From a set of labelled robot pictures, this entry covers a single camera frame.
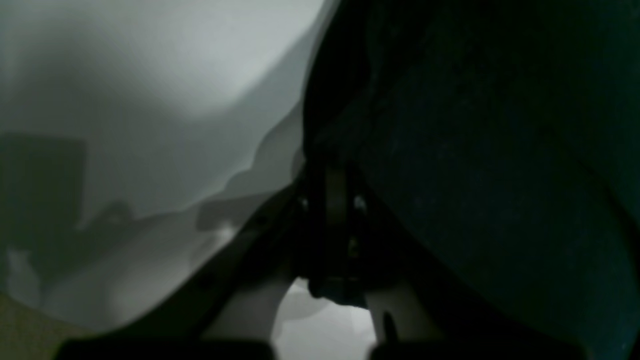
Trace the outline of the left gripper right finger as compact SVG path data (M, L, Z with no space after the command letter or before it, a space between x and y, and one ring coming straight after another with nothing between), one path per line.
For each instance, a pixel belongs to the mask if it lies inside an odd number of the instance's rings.
M379 351L548 351L421 248L354 170L345 171L345 294L366 303Z

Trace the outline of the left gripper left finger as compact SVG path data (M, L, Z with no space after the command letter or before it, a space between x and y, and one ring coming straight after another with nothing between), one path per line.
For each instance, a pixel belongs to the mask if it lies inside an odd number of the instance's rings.
M110 338L267 342L295 278L315 276L320 262L321 173L304 170L160 305Z

